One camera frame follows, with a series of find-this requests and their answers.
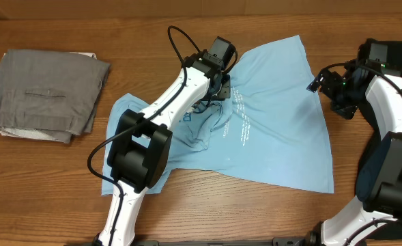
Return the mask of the light blue printed t-shirt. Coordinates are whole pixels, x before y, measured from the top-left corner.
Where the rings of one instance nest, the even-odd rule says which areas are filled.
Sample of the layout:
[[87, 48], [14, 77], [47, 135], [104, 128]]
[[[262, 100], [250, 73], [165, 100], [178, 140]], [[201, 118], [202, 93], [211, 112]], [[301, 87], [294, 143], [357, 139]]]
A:
[[333, 164], [319, 96], [299, 36], [245, 52], [231, 75], [231, 96], [186, 113], [173, 132], [167, 166], [199, 169], [271, 185], [332, 193]]

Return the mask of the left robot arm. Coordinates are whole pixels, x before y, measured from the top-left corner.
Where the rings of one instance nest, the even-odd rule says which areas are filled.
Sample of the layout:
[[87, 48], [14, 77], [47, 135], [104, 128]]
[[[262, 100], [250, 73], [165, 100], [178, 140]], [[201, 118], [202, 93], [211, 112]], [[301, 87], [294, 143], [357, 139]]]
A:
[[232, 43], [217, 37], [210, 49], [184, 58], [176, 80], [151, 105], [122, 113], [107, 156], [113, 198], [94, 245], [133, 243], [143, 198], [167, 165], [173, 129], [195, 103], [226, 98], [227, 66], [236, 53]]

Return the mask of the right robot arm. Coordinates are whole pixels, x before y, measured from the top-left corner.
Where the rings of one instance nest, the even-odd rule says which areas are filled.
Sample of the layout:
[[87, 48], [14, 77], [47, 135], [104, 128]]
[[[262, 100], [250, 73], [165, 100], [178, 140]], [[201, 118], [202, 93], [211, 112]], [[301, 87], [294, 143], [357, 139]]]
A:
[[357, 111], [373, 128], [358, 164], [354, 198], [317, 225], [301, 245], [364, 245], [402, 240], [402, 41], [368, 39], [357, 57], [320, 70], [308, 85], [349, 120]]

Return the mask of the black polo shirt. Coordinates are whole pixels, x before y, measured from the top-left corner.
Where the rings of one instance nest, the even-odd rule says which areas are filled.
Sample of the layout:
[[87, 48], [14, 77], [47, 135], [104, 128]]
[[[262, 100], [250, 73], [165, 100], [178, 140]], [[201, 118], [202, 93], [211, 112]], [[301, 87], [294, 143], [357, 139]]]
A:
[[402, 41], [388, 45], [387, 61], [371, 70], [359, 106], [374, 134], [360, 159], [356, 191], [370, 212], [393, 214], [396, 221], [370, 234], [373, 240], [402, 239]]

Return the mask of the folded grey trousers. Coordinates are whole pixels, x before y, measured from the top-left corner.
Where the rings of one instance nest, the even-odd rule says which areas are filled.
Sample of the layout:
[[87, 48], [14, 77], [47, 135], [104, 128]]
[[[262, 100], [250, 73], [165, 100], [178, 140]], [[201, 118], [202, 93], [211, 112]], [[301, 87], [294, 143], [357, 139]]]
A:
[[68, 144], [90, 133], [110, 67], [93, 53], [8, 50], [0, 61], [0, 134]]

